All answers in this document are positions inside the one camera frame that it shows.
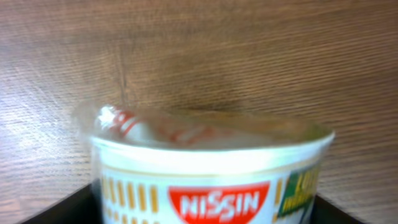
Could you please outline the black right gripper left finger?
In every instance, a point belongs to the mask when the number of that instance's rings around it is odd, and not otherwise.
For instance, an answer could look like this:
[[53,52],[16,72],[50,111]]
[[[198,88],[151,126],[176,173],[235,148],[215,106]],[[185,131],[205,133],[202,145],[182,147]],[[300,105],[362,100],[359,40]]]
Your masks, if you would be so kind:
[[50,208],[27,218],[20,224],[101,224],[103,218],[95,193],[99,183],[91,183],[77,190]]

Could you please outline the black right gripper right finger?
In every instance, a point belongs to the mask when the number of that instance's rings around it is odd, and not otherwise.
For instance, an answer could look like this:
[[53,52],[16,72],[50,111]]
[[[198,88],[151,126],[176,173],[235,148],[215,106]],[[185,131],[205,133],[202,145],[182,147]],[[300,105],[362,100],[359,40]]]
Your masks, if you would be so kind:
[[315,197],[310,224],[364,224],[320,196]]

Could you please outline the cup noodles container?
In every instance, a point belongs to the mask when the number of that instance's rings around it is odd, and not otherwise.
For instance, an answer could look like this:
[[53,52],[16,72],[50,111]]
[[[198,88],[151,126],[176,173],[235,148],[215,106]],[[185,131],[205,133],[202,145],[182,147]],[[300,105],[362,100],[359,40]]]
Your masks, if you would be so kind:
[[309,223],[335,133],[220,111],[79,106],[103,223]]

